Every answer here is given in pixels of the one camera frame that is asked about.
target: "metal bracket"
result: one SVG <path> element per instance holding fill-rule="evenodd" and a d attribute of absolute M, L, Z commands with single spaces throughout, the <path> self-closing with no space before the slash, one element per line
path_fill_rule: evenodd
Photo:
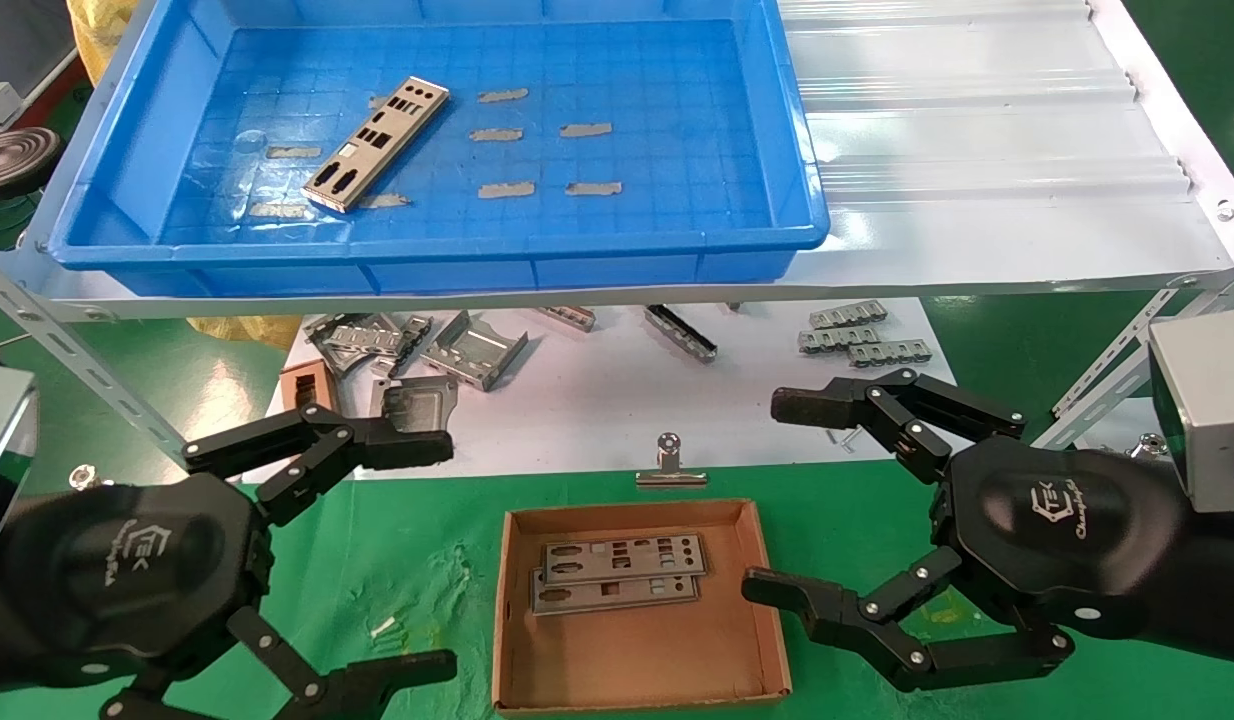
<path fill-rule="evenodd" d="M 1155 299 L 1153 299 L 1141 312 L 1138 314 L 1138 320 L 1145 319 L 1151 320 L 1153 316 L 1157 314 L 1157 310 L 1162 309 L 1166 304 L 1167 298 L 1164 293 L 1159 293 Z M 1181 309 L 1176 317 L 1193 317 L 1196 315 L 1207 315 L 1213 312 L 1220 312 L 1225 310 L 1234 309 L 1234 279 L 1228 284 L 1228 287 L 1222 288 L 1220 291 L 1206 291 L 1201 293 L 1195 300 L 1190 301 L 1187 306 Z M 1138 325 L 1138 320 L 1129 324 L 1125 327 L 1133 329 Z M 1119 352 L 1127 347 L 1133 337 L 1125 337 L 1125 332 L 1120 333 L 1102 351 L 1102 354 L 1097 363 L 1093 363 L 1088 372 L 1083 373 L 1080 382 L 1071 387 L 1066 396 L 1058 403 L 1058 408 L 1065 404 L 1065 401 L 1077 390 L 1085 387 L 1090 387 L 1092 383 L 1095 369 L 1104 368 L 1102 361 L 1109 357 L 1114 359 Z M 1132 354 L 1125 357 L 1113 370 L 1101 378 L 1101 382 L 1091 384 L 1091 389 L 1074 400 L 1065 410 L 1058 415 L 1058 421 L 1048 427 L 1045 432 L 1032 442 L 1032 447 L 1043 447 L 1045 450 L 1065 450 L 1069 447 L 1075 438 L 1082 436 L 1082 433 L 1088 432 L 1098 420 L 1111 412 L 1119 401 L 1125 400 L 1127 396 L 1133 395 L 1134 391 L 1143 384 L 1146 384 L 1151 379 L 1151 354 L 1149 354 L 1149 348 L 1146 343 L 1139 345 L 1133 350 Z"/>
<path fill-rule="evenodd" d="M 390 420 L 401 433 L 448 430 L 448 416 L 457 406 L 457 378 L 379 379 L 373 383 L 369 416 Z"/>
<path fill-rule="evenodd" d="M 684 322 L 684 317 L 677 316 L 666 305 L 645 305 L 644 319 L 700 363 L 712 363 L 719 350 L 703 333 L 696 332 L 692 325 Z"/>
<path fill-rule="evenodd" d="M 821 354 L 847 350 L 854 345 L 877 343 L 879 335 L 871 329 L 823 329 L 798 333 L 798 351 L 803 354 Z"/>
<path fill-rule="evenodd" d="M 854 345 L 849 348 L 849 364 L 854 368 L 879 368 L 880 366 L 917 364 L 933 359 L 933 351 L 922 340 L 891 340 Z"/>
<path fill-rule="evenodd" d="M 656 471 L 636 473 L 636 487 L 640 488 L 696 488 L 710 479 L 705 473 L 685 473 L 680 469 L 680 436 L 661 433 L 656 438 Z"/>
<path fill-rule="evenodd" d="M 444 325 L 434 343 L 422 352 L 421 359 L 431 368 L 470 383 L 481 391 L 490 391 L 527 342 L 528 333 L 512 341 L 462 310 L 450 324 Z"/>
<path fill-rule="evenodd" d="M 842 305 L 829 310 L 819 310 L 808 316 L 813 329 L 849 329 L 855 325 L 879 324 L 888 317 L 888 311 L 879 300 L 866 300 L 853 305 Z"/>
<path fill-rule="evenodd" d="M 555 305 L 549 308 L 534 308 L 536 311 L 548 315 L 559 322 L 570 325 L 570 327 L 579 329 L 579 331 L 589 333 L 595 329 L 595 314 L 585 308 L 578 308 L 575 305 Z"/>
<path fill-rule="evenodd" d="M 96 393 L 106 405 L 128 420 L 132 427 L 151 437 L 165 456 L 183 468 L 186 466 L 181 458 L 181 447 L 186 445 L 186 440 L 181 433 L 154 408 L 147 405 L 137 393 L 120 382 L 110 366 L 96 357 L 69 325 L 59 324 L 36 296 L 11 282 L 2 272 L 0 272 L 0 310 L 67 366 L 67 369 L 81 379 L 83 384 Z"/>

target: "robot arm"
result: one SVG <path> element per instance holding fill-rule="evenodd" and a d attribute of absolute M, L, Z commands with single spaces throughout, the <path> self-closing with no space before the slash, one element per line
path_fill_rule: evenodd
<path fill-rule="evenodd" d="M 453 678 L 457 657 L 436 651 L 317 674 L 259 613 L 270 529 L 357 466 L 429 466 L 452 452 L 448 432 L 400 433 L 385 419 L 307 405 L 188 443 L 189 477 L 172 487 L 19 501 L 0 532 L 0 692 L 136 676 L 101 718 L 204 719 L 160 699 L 242 643 L 292 694 L 276 719 L 379 719 L 399 689 Z M 225 482 L 285 457 L 255 503 Z"/>
<path fill-rule="evenodd" d="M 772 417 L 861 425 L 937 487 L 937 551 L 868 597 L 760 568 L 742 582 L 748 600 L 796 613 L 813 642 L 859 653 L 897 689 L 1046 676 L 1074 651 L 1060 626 L 1234 659 L 1234 514 L 1195 513 L 1169 462 L 1024 446 L 1019 414 L 909 369 L 780 388 Z M 928 424 L 977 443 L 951 454 Z M 902 632 L 949 585 L 1014 632 L 927 646 Z"/>

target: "cardboard box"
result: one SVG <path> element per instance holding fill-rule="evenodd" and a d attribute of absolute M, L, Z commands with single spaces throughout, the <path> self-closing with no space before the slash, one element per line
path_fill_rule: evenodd
<path fill-rule="evenodd" d="M 536 616 L 548 542 L 696 532 L 708 574 L 680 605 Z M 494 710 L 505 718 L 781 701 L 791 692 L 777 611 L 740 597 L 768 568 L 754 501 L 659 501 L 506 515 L 494 625 Z"/>

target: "cable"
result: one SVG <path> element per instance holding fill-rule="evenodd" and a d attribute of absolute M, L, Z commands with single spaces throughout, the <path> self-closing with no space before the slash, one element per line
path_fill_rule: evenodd
<path fill-rule="evenodd" d="M 20 333 L 19 336 L 10 337 L 7 340 L 1 340 L 0 341 L 0 347 L 14 345 L 14 342 L 21 342 L 21 341 L 26 340 L 27 337 L 31 337 L 31 333 Z"/>

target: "white shelf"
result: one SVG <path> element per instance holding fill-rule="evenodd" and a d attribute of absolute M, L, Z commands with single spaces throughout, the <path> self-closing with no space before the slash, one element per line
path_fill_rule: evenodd
<path fill-rule="evenodd" d="M 766 287 L 174 300 L 63 270 L 33 247 L 0 266 L 60 320 L 1222 288 L 1234 277 L 1234 178 L 1119 0 L 786 0 L 782 15 L 833 235 Z"/>

